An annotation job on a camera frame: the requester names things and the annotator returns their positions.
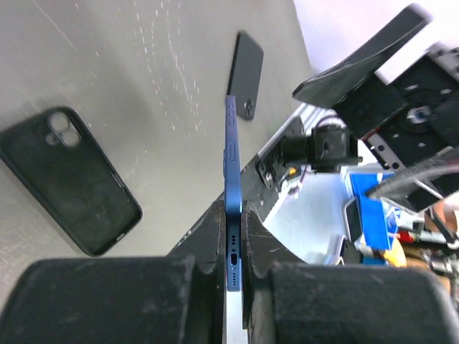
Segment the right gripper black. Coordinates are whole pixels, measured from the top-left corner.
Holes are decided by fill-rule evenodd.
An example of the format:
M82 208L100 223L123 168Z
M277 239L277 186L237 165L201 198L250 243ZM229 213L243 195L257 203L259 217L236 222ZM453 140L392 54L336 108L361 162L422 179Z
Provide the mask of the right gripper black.
M292 97L333 108L395 172L369 197L424 211L458 190L458 50L434 44L391 82L377 70L431 22L410 4L346 59Z

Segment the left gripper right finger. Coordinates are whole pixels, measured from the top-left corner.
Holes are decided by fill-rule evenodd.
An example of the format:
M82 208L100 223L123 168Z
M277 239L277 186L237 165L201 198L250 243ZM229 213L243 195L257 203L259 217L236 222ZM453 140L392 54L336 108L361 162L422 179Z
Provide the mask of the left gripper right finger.
M458 313L418 268L307 264L242 206L242 325L250 343L456 343Z

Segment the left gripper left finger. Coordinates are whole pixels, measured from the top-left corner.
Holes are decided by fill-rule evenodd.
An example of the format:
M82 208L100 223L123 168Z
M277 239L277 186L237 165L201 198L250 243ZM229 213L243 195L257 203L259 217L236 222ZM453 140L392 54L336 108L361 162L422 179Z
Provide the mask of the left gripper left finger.
M1 312L3 343L224 343L225 215L163 257L43 259Z

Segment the blue smartphone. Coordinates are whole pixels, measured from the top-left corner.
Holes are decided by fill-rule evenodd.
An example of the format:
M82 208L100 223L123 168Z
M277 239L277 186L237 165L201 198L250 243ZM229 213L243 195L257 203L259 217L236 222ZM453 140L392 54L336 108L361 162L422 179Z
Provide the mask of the blue smartphone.
M227 292L236 293L242 290L242 184L237 131L237 108L236 99L233 95L228 95L225 98L223 175Z

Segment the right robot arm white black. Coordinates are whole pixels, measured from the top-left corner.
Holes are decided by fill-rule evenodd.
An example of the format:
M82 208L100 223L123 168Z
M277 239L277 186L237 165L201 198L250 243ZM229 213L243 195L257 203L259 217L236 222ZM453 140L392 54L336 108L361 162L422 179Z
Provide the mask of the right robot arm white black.
M371 148L393 176L364 194L414 213L458 191L458 54L435 44L393 82L377 70L429 23L405 7L342 62L302 82L293 97L333 110L343 127L322 125L305 153L285 152L321 172L355 164Z

